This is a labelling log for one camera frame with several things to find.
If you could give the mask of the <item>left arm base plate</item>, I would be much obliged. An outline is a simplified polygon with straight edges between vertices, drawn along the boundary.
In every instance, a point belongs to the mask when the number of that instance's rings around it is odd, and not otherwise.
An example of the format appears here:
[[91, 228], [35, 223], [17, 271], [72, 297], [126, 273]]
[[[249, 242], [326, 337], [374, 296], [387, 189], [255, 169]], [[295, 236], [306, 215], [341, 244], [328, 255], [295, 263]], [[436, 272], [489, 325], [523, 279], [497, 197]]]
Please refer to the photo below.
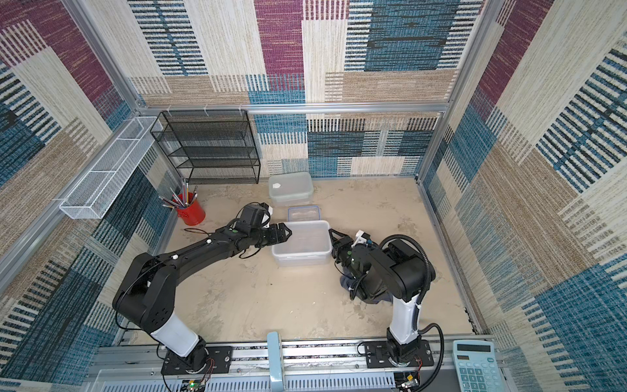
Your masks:
[[233, 357], [233, 346], [205, 346], [198, 347], [187, 357], [179, 357], [170, 349], [161, 368], [164, 376], [187, 376], [227, 374], [230, 370]]

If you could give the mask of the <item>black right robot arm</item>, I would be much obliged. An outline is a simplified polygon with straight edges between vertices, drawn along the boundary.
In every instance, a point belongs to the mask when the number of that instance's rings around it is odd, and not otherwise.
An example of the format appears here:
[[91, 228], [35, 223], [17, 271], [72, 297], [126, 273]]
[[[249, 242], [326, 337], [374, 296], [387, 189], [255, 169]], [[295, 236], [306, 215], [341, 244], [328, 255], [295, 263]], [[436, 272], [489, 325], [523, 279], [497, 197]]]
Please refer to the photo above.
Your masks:
[[419, 329], [421, 307], [436, 278], [425, 250], [407, 235], [390, 235], [376, 243], [363, 232], [355, 238], [333, 229], [328, 234], [331, 256], [349, 298], [367, 304], [392, 302], [386, 349], [392, 364], [409, 364], [424, 347], [421, 336], [426, 330]]

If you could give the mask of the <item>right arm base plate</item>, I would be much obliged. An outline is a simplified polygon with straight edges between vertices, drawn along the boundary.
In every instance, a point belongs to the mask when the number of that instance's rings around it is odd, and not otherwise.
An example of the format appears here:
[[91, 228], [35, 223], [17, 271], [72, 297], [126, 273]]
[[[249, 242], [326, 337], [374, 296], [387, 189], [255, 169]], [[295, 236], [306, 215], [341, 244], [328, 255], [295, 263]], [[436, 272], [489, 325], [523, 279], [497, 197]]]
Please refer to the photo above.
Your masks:
[[357, 351], [365, 357], [368, 368], [417, 368], [435, 364], [429, 342], [422, 338], [406, 345], [399, 345], [395, 339], [364, 341], [358, 344]]

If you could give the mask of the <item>large clear plastic lunch box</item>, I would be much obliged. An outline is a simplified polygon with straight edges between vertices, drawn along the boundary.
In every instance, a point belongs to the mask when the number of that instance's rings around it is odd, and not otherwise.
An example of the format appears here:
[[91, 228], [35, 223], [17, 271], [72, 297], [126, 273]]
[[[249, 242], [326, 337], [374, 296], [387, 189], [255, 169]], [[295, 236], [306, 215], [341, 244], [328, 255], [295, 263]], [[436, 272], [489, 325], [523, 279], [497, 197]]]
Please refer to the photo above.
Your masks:
[[317, 266], [331, 260], [331, 229], [325, 220], [290, 221], [292, 232], [285, 243], [272, 246], [272, 255], [279, 267]]

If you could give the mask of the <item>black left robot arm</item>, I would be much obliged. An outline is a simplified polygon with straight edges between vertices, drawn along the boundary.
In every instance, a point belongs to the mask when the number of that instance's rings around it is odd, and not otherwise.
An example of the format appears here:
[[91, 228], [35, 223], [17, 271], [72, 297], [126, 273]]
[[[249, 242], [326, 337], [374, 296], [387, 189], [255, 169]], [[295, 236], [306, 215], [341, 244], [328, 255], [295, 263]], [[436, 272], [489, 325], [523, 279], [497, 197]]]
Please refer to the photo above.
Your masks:
[[179, 358], [204, 361], [200, 336], [175, 313], [179, 284], [217, 261], [238, 256], [250, 247], [286, 243], [291, 236], [292, 230], [284, 223], [248, 231], [227, 225], [171, 253], [142, 253], [133, 259], [112, 307]]

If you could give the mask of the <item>dark blue cloth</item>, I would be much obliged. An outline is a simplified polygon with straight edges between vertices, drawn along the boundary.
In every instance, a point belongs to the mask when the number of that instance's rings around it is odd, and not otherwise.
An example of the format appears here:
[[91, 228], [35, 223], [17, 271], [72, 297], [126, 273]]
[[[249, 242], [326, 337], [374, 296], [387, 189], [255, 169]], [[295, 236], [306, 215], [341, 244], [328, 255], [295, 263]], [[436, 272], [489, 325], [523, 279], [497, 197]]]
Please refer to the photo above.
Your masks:
[[370, 305], [392, 302], [392, 295], [373, 269], [370, 269], [363, 277], [355, 277], [346, 267], [343, 267], [340, 282], [341, 287], [349, 293], [351, 301], [358, 298]]

